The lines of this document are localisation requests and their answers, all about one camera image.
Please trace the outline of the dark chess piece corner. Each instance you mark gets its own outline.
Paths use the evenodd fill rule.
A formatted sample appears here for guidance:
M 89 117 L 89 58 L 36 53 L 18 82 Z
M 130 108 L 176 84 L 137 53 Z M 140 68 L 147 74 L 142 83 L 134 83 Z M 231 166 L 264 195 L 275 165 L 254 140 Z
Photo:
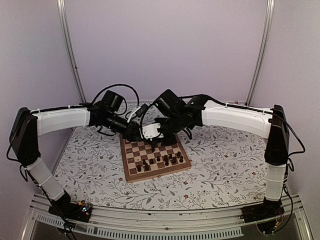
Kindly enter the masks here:
M 176 158 L 178 159 L 178 161 L 180 163 L 182 163 L 184 161 L 184 157 L 183 157 L 183 155 L 182 155 L 182 153 L 180 151 L 177 152 Z

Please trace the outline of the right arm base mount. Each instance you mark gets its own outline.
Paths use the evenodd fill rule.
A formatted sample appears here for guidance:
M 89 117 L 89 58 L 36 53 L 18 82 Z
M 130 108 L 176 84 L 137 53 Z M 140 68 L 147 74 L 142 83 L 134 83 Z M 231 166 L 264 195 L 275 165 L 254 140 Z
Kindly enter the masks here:
M 265 235 L 275 233 L 284 217 L 284 207 L 281 200 L 271 201 L 266 198 L 262 203 L 241 208 L 240 219 L 245 223 L 262 221 L 257 224 L 258 230 Z

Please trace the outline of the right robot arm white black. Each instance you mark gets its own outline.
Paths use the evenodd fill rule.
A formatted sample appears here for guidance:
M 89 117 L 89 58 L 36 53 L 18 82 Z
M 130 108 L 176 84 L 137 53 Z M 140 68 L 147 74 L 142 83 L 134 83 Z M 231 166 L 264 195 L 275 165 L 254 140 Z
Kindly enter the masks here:
M 252 108 L 229 104 L 206 94 L 193 95 L 188 102 L 170 89 L 153 103 L 162 114 L 155 120 L 148 138 L 167 140 L 176 133 L 189 132 L 195 126 L 219 126 L 245 131 L 267 140 L 264 159 L 267 164 L 266 192 L 261 204 L 241 209 L 247 221 L 269 218 L 284 213 L 281 196 L 288 169 L 290 133 L 282 106 Z

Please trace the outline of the dark chess rook corner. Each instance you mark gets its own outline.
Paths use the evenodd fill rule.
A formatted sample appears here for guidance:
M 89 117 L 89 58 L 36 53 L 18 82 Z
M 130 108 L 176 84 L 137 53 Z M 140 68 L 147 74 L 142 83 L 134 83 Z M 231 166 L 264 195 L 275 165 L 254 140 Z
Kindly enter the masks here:
M 142 171 L 142 167 L 141 167 L 140 165 L 137 165 L 137 166 L 136 166 L 136 169 L 137 169 L 138 172 L 141 172 L 141 171 Z

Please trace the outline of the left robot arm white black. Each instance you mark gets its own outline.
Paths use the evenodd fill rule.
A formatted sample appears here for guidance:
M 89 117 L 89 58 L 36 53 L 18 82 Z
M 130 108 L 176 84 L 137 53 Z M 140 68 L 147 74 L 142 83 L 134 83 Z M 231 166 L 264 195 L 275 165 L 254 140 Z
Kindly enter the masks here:
M 72 203 L 71 196 L 43 160 L 40 139 L 77 127 L 105 127 L 129 141 L 141 140 L 140 125 L 118 114 L 124 98 L 111 90 L 100 94 L 101 100 L 94 99 L 78 105 L 37 110 L 22 107 L 17 112 L 9 135 L 7 151 L 15 156 L 8 156 L 7 159 L 20 164 L 22 176 L 30 178 L 49 199 L 53 213 L 64 218 L 88 215 L 89 209 L 83 201 Z

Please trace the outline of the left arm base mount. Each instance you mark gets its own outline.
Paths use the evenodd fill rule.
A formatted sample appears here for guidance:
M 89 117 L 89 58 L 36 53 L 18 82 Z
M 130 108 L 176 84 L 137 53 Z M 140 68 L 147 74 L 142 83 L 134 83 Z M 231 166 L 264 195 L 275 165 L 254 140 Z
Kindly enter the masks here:
M 69 200 L 53 201 L 48 212 L 63 219 L 70 219 L 88 223 L 93 210 L 93 204 L 84 200 L 80 202 L 70 202 Z

